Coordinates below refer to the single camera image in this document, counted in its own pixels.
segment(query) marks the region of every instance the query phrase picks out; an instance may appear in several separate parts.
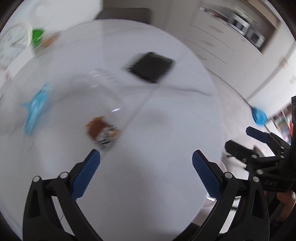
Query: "white tabletop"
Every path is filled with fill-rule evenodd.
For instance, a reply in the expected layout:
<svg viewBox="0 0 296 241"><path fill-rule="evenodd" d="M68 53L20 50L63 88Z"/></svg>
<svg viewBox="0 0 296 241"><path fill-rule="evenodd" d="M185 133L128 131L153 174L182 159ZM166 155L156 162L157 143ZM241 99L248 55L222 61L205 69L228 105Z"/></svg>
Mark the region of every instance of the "white tabletop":
<svg viewBox="0 0 296 241"><path fill-rule="evenodd" d="M173 240L205 201L192 153L200 149L216 161L222 150L218 98L206 69L171 35L126 20L78 25L63 32L47 51L49 81L76 78L99 67L116 77L114 91L124 102L117 123L122 134L77 200L84 215L105 241ZM126 70L137 54L149 51L176 60L160 84L146 83ZM39 66L40 59L34 57L12 81L42 81L40 71L32 75ZM53 134L50 124L44 125L26 155L20 156L22 142L15 152L8 151L23 138L22 129L13 136L0 135L0 209L20 237L32 178L70 171L96 147L78 119L72 122L78 126L76 133L57 125Z"/></svg>

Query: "black sponge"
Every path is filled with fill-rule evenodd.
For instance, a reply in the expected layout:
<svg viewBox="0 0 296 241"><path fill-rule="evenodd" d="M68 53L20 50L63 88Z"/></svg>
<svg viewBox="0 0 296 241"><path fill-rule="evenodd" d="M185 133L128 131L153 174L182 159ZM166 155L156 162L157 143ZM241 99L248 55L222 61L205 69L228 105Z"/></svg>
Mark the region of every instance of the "black sponge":
<svg viewBox="0 0 296 241"><path fill-rule="evenodd" d="M129 71L150 83L157 83L160 77L172 67L174 62L170 58L148 52L138 59L129 68Z"/></svg>

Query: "cabinet drawer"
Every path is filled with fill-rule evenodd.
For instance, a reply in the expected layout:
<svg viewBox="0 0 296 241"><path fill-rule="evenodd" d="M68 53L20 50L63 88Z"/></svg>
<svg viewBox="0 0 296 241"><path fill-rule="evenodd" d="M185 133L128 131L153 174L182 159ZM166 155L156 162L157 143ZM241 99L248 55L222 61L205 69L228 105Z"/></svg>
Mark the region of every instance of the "cabinet drawer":
<svg viewBox="0 0 296 241"><path fill-rule="evenodd" d="M203 48L197 46L189 42L188 40L185 41L185 44L195 53L195 55L201 60L204 67L209 69L210 71L214 72L217 75L220 75L225 71L227 64L223 61L209 53L208 51L204 50Z"/></svg>
<svg viewBox="0 0 296 241"><path fill-rule="evenodd" d="M228 64L235 55L235 51L226 44L194 26L190 26L189 35L186 40L209 51L226 64Z"/></svg>
<svg viewBox="0 0 296 241"><path fill-rule="evenodd" d="M220 20L196 10L196 17L192 25L219 39L234 51L239 50L239 42L242 36Z"/></svg>

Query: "silver screw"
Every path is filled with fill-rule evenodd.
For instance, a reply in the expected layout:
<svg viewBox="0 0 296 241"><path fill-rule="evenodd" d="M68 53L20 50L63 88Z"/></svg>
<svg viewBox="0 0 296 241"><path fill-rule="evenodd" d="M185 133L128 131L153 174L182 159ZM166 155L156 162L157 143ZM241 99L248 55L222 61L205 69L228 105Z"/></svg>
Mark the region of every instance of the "silver screw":
<svg viewBox="0 0 296 241"><path fill-rule="evenodd" d="M256 172L257 172L259 175L262 175L262 174L264 173L261 169L258 169Z"/></svg>
<svg viewBox="0 0 296 241"><path fill-rule="evenodd" d="M38 182L40 180L40 176L35 176L34 178L33 178L33 182Z"/></svg>
<svg viewBox="0 0 296 241"><path fill-rule="evenodd" d="M253 177L253 181L256 182L256 183L259 182L259 178L258 177Z"/></svg>
<svg viewBox="0 0 296 241"><path fill-rule="evenodd" d="M231 179L232 178L232 174L230 172L226 172L224 175L228 179Z"/></svg>
<svg viewBox="0 0 296 241"><path fill-rule="evenodd" d="M66 178L67 176L68 176L68 173L67 172L62 172L60 174L60 178L62 178L62 179Z"/></svg>

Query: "clock face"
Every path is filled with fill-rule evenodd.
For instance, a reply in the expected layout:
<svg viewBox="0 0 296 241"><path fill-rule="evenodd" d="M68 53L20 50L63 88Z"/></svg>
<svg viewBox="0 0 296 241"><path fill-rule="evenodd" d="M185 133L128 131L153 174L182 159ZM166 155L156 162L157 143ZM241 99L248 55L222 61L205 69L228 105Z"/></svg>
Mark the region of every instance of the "clock face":
<svg viewBox="0 0 296 241"><path fill-rule="evenodd" d="M30 45L32 28L29 24L18 23L0 37L0 65L7 67Z"/></svg>

